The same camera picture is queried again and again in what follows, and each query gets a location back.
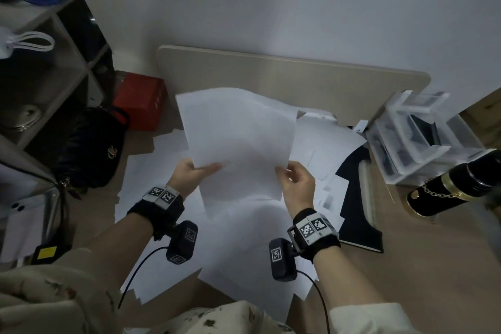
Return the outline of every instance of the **yellow label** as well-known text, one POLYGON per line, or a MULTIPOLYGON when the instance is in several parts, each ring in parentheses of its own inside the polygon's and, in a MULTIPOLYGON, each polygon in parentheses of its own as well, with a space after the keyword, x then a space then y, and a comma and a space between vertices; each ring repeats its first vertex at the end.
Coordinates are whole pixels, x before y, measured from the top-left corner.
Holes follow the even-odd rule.
POLYGON ((47 247, 40 250, 37 259, 45 259, 48 257, 53 257, 56 254, 57 247, 47 247))

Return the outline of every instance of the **sleeve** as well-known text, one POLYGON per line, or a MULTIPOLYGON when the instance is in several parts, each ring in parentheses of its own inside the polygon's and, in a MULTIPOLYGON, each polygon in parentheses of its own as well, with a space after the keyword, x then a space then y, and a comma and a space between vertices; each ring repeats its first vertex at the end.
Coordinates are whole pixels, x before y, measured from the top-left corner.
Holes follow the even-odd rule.
POLYGON ((398 303, 340 306, 330 316, 338 334, 419 334, 398 303))
POLYGON ((120 290, 85 248, 51 265, 0 273, 0 331, 122 333, 116 316, 120 290))

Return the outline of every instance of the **gold chain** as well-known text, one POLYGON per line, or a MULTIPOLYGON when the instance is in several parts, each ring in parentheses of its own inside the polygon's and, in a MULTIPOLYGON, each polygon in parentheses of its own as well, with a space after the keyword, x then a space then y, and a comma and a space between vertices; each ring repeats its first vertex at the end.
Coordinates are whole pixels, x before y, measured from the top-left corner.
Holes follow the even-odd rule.
POLYGON ((456 198, 454 197, 452 194, 444 194, 444 193, 435 193, 435 192, 432 192, 431 190, 429 190, 427 187, 426 187, 426 182, 424 183, 423 185, 423 190, 425 192, 427 192, 429 195, 433 196, 433 197, 440 197, 440 198, 456 198))

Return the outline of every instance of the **hand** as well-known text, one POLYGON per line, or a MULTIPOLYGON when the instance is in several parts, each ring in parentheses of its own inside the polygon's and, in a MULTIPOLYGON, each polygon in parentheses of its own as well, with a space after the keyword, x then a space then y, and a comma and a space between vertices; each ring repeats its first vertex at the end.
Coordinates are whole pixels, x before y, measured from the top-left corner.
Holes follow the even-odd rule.
POLYGON ((313 209, 315 177, 297 161, 289 161, 287 169, 275 168, 277 178, 284 188, 284 201, 291 218, 308 207, 313 209))
POLYGON ((216 173, 219 169, 221 169, 220 163, 195 168, 191 158, 181 159, 167 185, 178 191, 185 200, 205 177, 216 173))

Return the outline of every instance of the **gold logo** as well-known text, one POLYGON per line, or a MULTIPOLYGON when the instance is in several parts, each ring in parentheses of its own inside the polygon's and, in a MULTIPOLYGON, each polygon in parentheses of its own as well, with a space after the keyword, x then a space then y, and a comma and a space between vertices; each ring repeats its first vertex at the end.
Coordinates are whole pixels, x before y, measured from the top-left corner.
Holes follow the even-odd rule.
POLYGON ((117 156, 117 153, 118 151, 113 146, 110 146, 108 148, 108 157, 110 159, 114 159, 117 156))

